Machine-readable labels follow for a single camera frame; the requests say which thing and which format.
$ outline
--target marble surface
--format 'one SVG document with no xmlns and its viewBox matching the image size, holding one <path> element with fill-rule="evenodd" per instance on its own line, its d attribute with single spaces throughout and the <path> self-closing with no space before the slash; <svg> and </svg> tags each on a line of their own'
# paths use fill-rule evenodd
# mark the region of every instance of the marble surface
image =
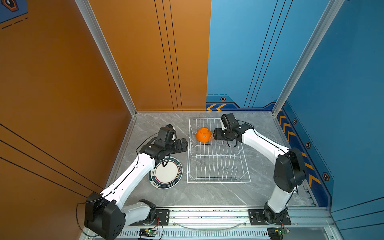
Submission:
<svg viewBox="0 0 384 240">
<path fill-rule="evenodd" d="M 172 124 L 179 139 L 188 140 L 190 118 L 219 118 L 221 112 L 153 112 L 138 113 L 137 120 L 129 140 L 122 163 L 118 170 L 120 176 L 136 158 L 135 149 L 150 135 L 159 131 L 160 127 Z M 266 137 L 284 145 L 281 130 L 277 128 L 270 112 L 235 112 L 236 119 L 254 125 L 255 129 Z M 187 152 L 175 154 L 183 166 L 182 178 L 174 187 L 166 190 L 153 187 L 144 177 L 129 196 L 125 205 L 131 205 L 140 199 L 146 199 L 157 206 L 264 206 L 272 194 L 274 165 L 262 154 L 244 145 L 250 172 L 250 183 L 235 184 L 189 184 L 187 183 Z M 310 195 L 303 185 L 299 187 L 299 195 L 292 196 L 290 206 L 313 206 Z"/>
</svg>

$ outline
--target dish rack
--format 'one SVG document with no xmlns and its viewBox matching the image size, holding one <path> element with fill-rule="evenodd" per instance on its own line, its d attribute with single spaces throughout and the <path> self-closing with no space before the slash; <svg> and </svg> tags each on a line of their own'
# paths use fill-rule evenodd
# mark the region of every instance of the dish rack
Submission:
<svg viewBox="0 0 384 240">
<path fill-rule="evenodd" d="M 202 127 L 213 132 L 215 128 L 222 127 L 221 119 L 189 119 L 187 182 L 251 182 L 242 143 L 239 142 L 236 147 L 229 147 L 227 142 L 222 140 L 199 142 L 196 133 Z"/>
</svg>

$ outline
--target wall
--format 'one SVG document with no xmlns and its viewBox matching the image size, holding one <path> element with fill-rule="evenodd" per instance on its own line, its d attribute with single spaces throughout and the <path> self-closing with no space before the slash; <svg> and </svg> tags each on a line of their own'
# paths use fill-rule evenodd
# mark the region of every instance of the wall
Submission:
<svg viewBox="0 0 384 240">
<path fill-rule="evenodd" d="M 207 106 L 221 96 L 221 110 L 276 101 L 328 2 L 213 0 Z"/>
<path fill-rule="evenodd" d="M 138 111 L 205 109 L 210 0 L 90 2 Z"/>
<path fill-rule="evenodd" d="M 0 23 L 1 239 L 77 239 L 76 203 L 105 186 L 130 115 L 76 3 L 27 6 Z"/>
<path fill-rule="evenodd" d="M 383 11 L 382 1 L 345 1 L 288 98 L 334 180 L 346 240 L 382 238 Z"/>
</svg>

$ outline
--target white wire dish rack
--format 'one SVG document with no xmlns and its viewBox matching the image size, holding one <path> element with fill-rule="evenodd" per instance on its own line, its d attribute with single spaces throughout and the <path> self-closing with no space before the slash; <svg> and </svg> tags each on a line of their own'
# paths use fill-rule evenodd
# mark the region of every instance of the white wire dish rack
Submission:
<svg viewBox="0 0 384 240">
<path fill-rule="evenodd" d="M 202 127 L 213 132 L 215 128 L 221 128 L 221 119 L 189 119 L 187 182 L 251 182 L 243 145 L 239 142 L 236 147 L 229 147 L 226 141 L 221 140 L 199 142 L 196 139 L 196 133 Z"/>
</svg>

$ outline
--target orange wall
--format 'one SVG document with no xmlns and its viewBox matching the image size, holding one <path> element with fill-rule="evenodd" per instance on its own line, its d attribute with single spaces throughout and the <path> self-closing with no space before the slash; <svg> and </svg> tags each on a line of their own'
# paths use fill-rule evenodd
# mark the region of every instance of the orange wall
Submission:
<svg viewBox="0 0 384 240">
<path fill-rule="evenodd" d="M 91 6 L 138 111 L 205 110 L 210 0 Z"/>
<path fill-rule="evenodd" d="M 0 123 L 104 187 L 131 118 L 74 1 L 28 1 L 0 24 Z M 22 22 L 9 25 L 23 19 Z M 0 140 L 102 189 L 0 126 Z M 0 157 L 82 195 L 91 191 L 0 142 Z M 1 239 L 77 239 L 84 197 L 0 159 Z M 83 225 L 84 209 L 79 210 Z"/>
</svg>

